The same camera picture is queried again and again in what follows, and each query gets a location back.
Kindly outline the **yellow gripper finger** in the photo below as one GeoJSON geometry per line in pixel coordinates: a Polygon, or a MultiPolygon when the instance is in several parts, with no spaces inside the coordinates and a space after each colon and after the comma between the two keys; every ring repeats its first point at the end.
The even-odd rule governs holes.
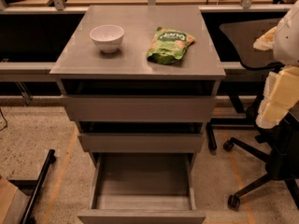
{"type": "Polygon", "coordinates": [[[253,47],[258,50],[266,51],[274,47],[275,33],[277,27],[273,27],[268,30],[265,34],[260,36],[253,44],[253,47]]]}
{"type": "Polygon", "coordinates": [[[263,90],[256,124],[263,129],[278,125],[299,101],[299,67],[287,66],[270,72],[263,90]]]}

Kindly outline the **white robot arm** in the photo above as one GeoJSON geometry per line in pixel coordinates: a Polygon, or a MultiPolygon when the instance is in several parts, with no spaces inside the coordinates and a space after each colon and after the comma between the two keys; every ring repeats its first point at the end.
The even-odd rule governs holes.
{"type": "Polygon", "coordinates": [[[253,47],[273,50],[274,59],[284,64],[277,74],[269,73],[256,118],[260,128],[272,129],[299,101],[299,1],[253,47]]]}

